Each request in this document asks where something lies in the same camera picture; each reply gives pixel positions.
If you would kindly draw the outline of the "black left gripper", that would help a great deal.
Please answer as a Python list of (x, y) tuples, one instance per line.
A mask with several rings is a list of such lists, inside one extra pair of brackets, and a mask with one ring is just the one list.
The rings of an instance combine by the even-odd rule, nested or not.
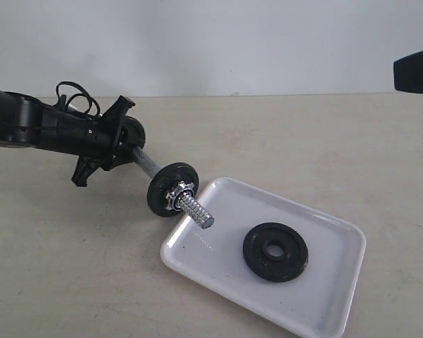
[(133, 107), (133, 100), (120, 95), (103, 115), (93, 118), (39, 102), (38, 148), (79, 156), (71, 181), (76, 187), (86, 187), (88, 178), (99, 168), (96, 159), (111, 157), (115, 152), (118, 123)]

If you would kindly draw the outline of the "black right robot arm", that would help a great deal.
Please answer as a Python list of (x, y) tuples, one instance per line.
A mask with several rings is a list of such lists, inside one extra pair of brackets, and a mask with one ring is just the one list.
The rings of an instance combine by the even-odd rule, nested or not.
[(423, 51), (393, 62), (393, 85), (398, 92), (423, 94)]

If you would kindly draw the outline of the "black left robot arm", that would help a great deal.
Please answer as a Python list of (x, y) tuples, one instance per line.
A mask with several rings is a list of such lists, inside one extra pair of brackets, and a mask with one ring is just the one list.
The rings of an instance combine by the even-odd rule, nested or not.
[(125, 96), (105, 112), (97, 100), (79, 84), (71, 81), (75, 97), (87, 100), (88, 110), (70, 107), (73, 97), (57, 93), (54, 105), (17, 92), (0, 90), (0, 147), (34, 148), (78, 157), (72, 182), (86, 187), (87, 179), (99, 168), (109, 171), (131, 163), (133, 151), (143, 147), (146, 134), (143, 125), (127, 112), (135, 103)]

